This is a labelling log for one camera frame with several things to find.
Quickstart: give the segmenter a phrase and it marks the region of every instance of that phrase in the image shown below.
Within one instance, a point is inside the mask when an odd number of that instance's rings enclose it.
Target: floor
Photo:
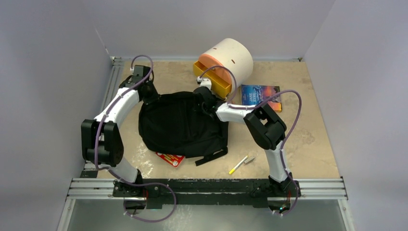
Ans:
[[[154,62],[154,85],[159,94],[176,91],[193,91],[198,87],[192,73],[193,62]],[[130,62],[126,62],[122,80],[130,75]],[[296,128],[285,145],[289,168],[295,178],[338,178],[339,172],[323,123],[319,105],[313,90],[306,63],[303,62],[255,62],[251,77],[245,84],[275,85],[281,90],[293,89],[302,96],[302,112]],[[240,104],[240,94],[233,100]],[[129,113],[120,128],[125,147],[124,157],[145,178],[266,178],[269,175],[264,150],[258,147],[248,128],[242,124],[229,125],[229,152],[226,156],[196,167],[200,158],[184,159],[173,167],[146,148],[138,134],[138,115],[141,103]],[[292,93],[282,95],[283,111],[278,115],[290,127],[295,118],[298,99]],[[255,160],[242,165],[232,175],[229,171],[246,155]],[[112,178],[100,171],[98,178]]]

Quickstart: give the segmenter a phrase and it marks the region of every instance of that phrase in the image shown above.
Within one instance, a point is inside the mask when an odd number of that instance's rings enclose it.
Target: yellow marker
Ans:
[[[229,174],[231,175],[232,173],[234,173],[235,170],[237,170],[237,168],[238,168],[246,159],[248,159],[248,156],[244,157],[233,169],[231,169],[231,171],[229,171],[229,172],[230,172]]]

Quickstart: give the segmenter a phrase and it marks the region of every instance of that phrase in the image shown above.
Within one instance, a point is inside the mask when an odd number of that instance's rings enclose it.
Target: beige table surface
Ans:
[[[137,62],[148,65],[148,62]],[[198,87],[192,72],[193,62],[154,62],[154,85],[159,94],[177,91],[193,91]],[[130,75],[130,62],[126,62],[122,80]],[[303,107],[300,119],[288,139],[285,150],[289,168],[295,178],[338,178],[336,162],[320,113],[315,92],[310,81],[306,63],[303,62],[255,62],[254,71],[245,84],[277,85],[281,90],[294,89],[302,96]],[[240,95],[233,100],[240,104]],[[266,178],[269,168],[265,152],[258,147],[246,125],[230,123],[228,154],[217,160],[196,167],[194,162],[201,157],[184,159],[175,168],[156,156],[144,145],[138,133],[138,116],[141,103],[128,114],[120,128],[125,147],[124,156],[141,170],[145,178]],[[295,118],[298,100],[296,95],[282,95],[283,111],[278,115],[288,130]],[[235,173],[228,172],[246,155],[255,160],[242,165]],[[100,171],[98,178],[113,178]]]

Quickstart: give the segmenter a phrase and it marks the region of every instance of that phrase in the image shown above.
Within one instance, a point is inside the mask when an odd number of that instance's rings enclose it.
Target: wire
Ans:
[[[132,87],[130,87],[129,89],[127,89],[126,91],[124,91],[122,94],[120,94],[118,97],[116,97],[115,100],[113,100],[112,103],[110,104],[110,106],[106,109],[105,114],[102,116],[102,119],[101,119],[101,121],[99,122],[98,130],[96,131],[94,163],[95,163],[95,168],[96,168],[97,170],[107,169],[107,170],[112,174],[112,176],[116,177],[118,180],[120,180],[120,181],[122,181],[122,182],[124,182],[125,184],[128,184],[128,185],[130,185],[130,186],[134,186],[134,187],[145,187],[145,186],[151,186],[151,185],[159,185],[159,186],[163,186],[163,187],[167,188],[167,189],[171,192],[171,194],[173,195],[174,206],[173,206],[173,209],[171,210],[171,212],[170,212],[167,216],[165,216],[164,218],[162,218],[162,219],[157,219],[157,220],[143,219],[143,218],[136,217],[136,216],[134,216],[133,214],[130,214],[130,213],[128,213],[128,212],[125,210],[125,214],[127,214],[127,215],[130,216],[131,218],[134,218],[134,219],[137,219],[137,220],[141,220],[141,221],[144,221],[144,222],[160,222],[160,221],[163,221],[163,220],[169,218],[169,217],[173,214],[173,212],[176,210],[176,207],[177,207],[176,194],[174,194],[173,190],[172,190],[168,185],[165,185],[165,184],[162,184],[162,183],[135,184],[135,183],[133,183],[133,182],[129,182],[129,181],[127,181],[127,180],[122,179],[119,175],[117,175],[116,173],[114,173],[109,167],[99,167],[99,164],[98,164],[99,136],[101,135],[102,125],[103,125],[105,119],[107,118],[107,116],[109,115],[109,112],[110,112],[110,111],[112,110],[112,108],[117,104],[117,102],[118,102],[121,98],[123,98],[124,95],[126,95],[128,92],[130,92],[131,90],[134,90],[136,87],[138,87],[138,86],[139,86],[142,82],[144,82],[144,81],[150,76],[150,74],[153,72],[153,60],[152,60],[149,56],[147,56],[147,55],[138,55],[138,56],[136,56],[135,58],[133,58],[132,63],[131,63],[131,66],[133,66],[133,62],[134,62],[137,58],[139,58],[139,57],[146,57],[147,59],[149,59],[149,61],[150,61],[150,70],[149,70],[149,72],[147,73],[147,75],[146,75],[145,77],[143,77],[143,79],[141,79],[141,80],[140,80],[139,82],[137,82],[135,85],[133,85]]]
[[[232,101],[232,99],[234,99],[234,97],[235,97],[235,95],[236,95],[236,91],[237,91],[237,80],[235,79],[234,74],[233,74],[228,68],[226,68],[226,67],[224,67],[224,66],[221,66],[221,65],[214,65],[214,66],[209,67],[208,69],[206,69],[203,73],[201,73],[200,78],[202,78],[202,77],[204,76],[204,74],[205,74],[206,72],[208,72],[209,70],[214,69],[214,68],[217,68],[217,67],[223,68],[223,69],[227,70],[227,71],[229,72],[229,74],[231,75],[232,80],[234,81],[234,86],[235,86],[234,92],[232,93],[232,97],[227,100],[227,106],[228,106],[229,108],[232,108],[232,109],[240,109],[240,110],[243,110],[243,109],[245,109],[245,110],[254,110],[254,109],[257,109],[257,108],[259,108],[259,107],[262,107],[263,105],[265,105],[266,103],[268,103],[268,101],[270,101],[271,99],[276,98],[276,97],[278,97],[278,96],[280,96],[280,95],[282,95],[282,94],[284,94],[284,93],[288,93],[288,92],[292,92],[292,93],[296,94],[296,96],[297,96],[297,98],[298,98],[298,100],[299,100],[299,107],[298,107],[298,109],[297,109],[296,118],[294,119],[294,122],[293,122],[292,127],[291,127],[291,129],[289,130],[288,134],[287,134],[286,137],[283,139],[282,145],[280,146],[280,149],[279,149],[280,160],[281,160],[281,162],[282,162],[283,170],[285,171],[286,175],[289,177],[289,179],[291,180],[291,182],[294,184],[294,186],[295,186],[295,188],[296,188],[296,197],[295,197],[293,206],[291,206],[291,208],[290,208],[286,213],[281,214],[281,216],[287,215],[287,214],[288,214],[290,211],[292,211],[293,208],[296,206],[297,200],[298,200],[298,198],[299,198],[299,187],[297,186],[296,182],[294,181],[294,179],[291,177],[291,175],[289,174],[289,172],[288,172],[288,170],[287,170],[285,161],[284,161],[284,159],[283,159],[283,151],[282,151],[282,150],[283,150],[283,146],[285,145],[285,143],[286,143],[286,141],[288,140],[289,136],[290,136],[291,133],[293,132],[293,129],[294,129],[294,127],[295,127],[296,124],[297,124],[297,121],[299,120],[300,111],[301,111],[301,109],[302,109],[302,98],[300,97],[300,94],[299,94],[297,91],[295,91],[295,90],[283,90],[283,91],[280,91],[280,92],[278,92],[278,93],[275,93],[275,94],[269,96],[268,98],[266,98],[265,100],[263,100],[262,102],[260,102],[259,104],[257,104],[256,106],[253,106],[253,107],[236,107],[236,106],[231,106],[229,103]]]

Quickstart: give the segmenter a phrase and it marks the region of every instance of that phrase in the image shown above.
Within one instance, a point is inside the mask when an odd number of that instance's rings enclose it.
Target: white cylinder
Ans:
[[[254,61],[248,49],[238,41],[226,38],[200,55],[198,61],[205,67],[221,65],[228,68],[235,76],[237,86],[227,70],[216,68],[215,73],[237,89],[252,74]]]

